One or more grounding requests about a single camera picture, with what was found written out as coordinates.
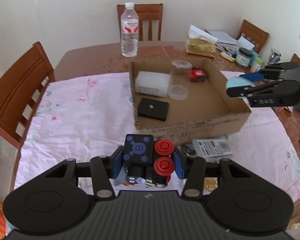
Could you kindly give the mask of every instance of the tissue box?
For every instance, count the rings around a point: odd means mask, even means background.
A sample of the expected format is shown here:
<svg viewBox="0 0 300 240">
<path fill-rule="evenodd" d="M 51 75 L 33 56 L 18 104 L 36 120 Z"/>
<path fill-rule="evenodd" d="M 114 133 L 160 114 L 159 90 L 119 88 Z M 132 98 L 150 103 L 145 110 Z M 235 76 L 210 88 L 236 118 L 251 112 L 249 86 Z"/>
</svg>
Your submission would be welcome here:
<svg viewBox="0 0 300 240">
<path fill-rule="evenodd" d="M 216 46 L 209 41 L 200 39 L 191 39 L 187 37 L 186 52 L 189 54 L 196 54 L 206 57 L 214 57 Z"/>
</svg>

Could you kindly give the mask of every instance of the plastic water bottle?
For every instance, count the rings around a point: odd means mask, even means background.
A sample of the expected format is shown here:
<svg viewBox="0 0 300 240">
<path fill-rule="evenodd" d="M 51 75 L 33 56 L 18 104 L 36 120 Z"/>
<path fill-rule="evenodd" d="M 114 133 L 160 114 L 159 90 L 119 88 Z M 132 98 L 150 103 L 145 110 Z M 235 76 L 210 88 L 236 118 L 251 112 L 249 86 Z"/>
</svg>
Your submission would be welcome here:
<svg viewBox="0 0 300 240">
<path fill-rule="evenodd" d="M 138 52 L 139 16 L 133 2 L 126 2 L 124 6 L 121 15 L 121 52 L 125 57 L 135 57 Z"/>
</svg>

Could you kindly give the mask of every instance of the red button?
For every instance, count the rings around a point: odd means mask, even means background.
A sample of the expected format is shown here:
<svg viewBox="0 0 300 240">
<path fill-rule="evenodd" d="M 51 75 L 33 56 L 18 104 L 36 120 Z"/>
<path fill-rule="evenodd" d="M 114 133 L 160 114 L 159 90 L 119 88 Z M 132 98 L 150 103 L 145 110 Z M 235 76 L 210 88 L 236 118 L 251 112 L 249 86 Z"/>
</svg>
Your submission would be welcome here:
<svg viewBox="0 0 300 240">
<path fill-rule="evenodd" d="M 174 145 L 169 140 L 159 140 L 154 145 L 154 151 L 160 156 L 169 156 L 173 150 Z"/>
<path fill-rule="evenodd" d="M 154 162 L 154 171 L 160 176 L 169 176 L 174 171 L 174 162 L 169 157 L 160 157 Z"/>
</svg>

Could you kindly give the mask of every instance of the chair backrest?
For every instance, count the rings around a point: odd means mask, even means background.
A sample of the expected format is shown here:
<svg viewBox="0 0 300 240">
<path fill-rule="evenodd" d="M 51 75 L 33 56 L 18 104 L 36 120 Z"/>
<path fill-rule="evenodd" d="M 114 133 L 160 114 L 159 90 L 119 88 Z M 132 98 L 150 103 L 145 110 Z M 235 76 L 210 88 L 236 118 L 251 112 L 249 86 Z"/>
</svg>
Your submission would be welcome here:
<svg viewBox="0 0 300 240">
<path fill-rule="evenodd" d="M 39 100 L 53 81 L 53 68 L 40 42 L 33 44 L 0 78 L 0 135 L 14 147 L 21 147 Z M 36 90 L 40 93 L 37 103 L 32 99 Z M 26 105 L 32 108 L 29 120 L 22 115 Z M 26 128 L 23 136 L 16 133 L 18 123 Z"/>
<path fill-rule="evenodd" d="M 269 33 L 261 30 L 247 20 L 243 20 L 237 35 L 237 39 L 239 39 L 241 36 L 253 43 L 255 45 L 254 51 L 259 53 L 264 44 L 266 44 Z"/>
<path fill-rule="evenodd" d="M 298 55 L 295 54 L 295 53 L 292 55 L 292 58 L 291 58 L 290 61 L 292 61 L 292 62 L 297 62 L 297 63 L 300 64 L 300 58 L 299 58 Z"/>
<path fill-rule="evenodd" d="M 163 4 L 136 4 L 134 9 L 139 16 L 139 41 L 143 41 L 143 21 L 149 22 L 148 41 L 152 41 L 152 21 L 159 21 L 158 41 L 161 39 L 161 23 L 162 23 Z M 124 5 L 117 5 L 119 32 L 121 37 L 121 15 L 124 12 Z"/>
</svg>

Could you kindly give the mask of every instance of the red toy car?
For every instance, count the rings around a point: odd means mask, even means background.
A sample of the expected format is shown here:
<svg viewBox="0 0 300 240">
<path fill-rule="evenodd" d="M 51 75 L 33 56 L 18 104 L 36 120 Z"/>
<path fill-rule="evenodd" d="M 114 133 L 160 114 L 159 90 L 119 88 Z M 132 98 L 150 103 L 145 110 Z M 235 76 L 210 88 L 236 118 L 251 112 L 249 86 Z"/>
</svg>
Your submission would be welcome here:
<svg viewBox="0 0 300 240">
<path fill-rule="evenodd" d="M 205 72 L 200 69 L 188 70 L 187 76 L 192 82 L 203 82 L 206 78 Z"/>
</svg>

